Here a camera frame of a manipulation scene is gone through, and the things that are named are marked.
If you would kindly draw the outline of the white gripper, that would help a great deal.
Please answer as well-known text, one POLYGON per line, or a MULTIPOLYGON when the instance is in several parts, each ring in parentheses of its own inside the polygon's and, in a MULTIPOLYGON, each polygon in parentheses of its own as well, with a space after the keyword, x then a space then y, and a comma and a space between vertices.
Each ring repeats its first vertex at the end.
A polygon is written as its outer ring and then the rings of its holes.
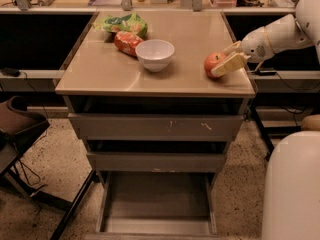
POLYGON ((247 60, 250 63, 260 63, 274 55, 267 27, 260 27, 247 34, 241 42, 234 42, 226 47, 223 53, 218 54, 217 64, 210 73, 214 78, 219 78, 243 68, 247 60))

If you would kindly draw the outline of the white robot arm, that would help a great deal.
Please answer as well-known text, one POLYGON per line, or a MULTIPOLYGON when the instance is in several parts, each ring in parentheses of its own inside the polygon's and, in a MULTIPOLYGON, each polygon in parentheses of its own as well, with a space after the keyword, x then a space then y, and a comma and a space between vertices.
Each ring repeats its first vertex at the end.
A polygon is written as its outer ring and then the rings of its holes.
MULTIPOLYGON (((313 46, 320 59, 320 0, 299 0, 294 14, 225 48, 209 67, 215 79, 286 51, 313 46)), ((320 240, 320 115, 274 148, 266 172, 261 240, 320 240)))

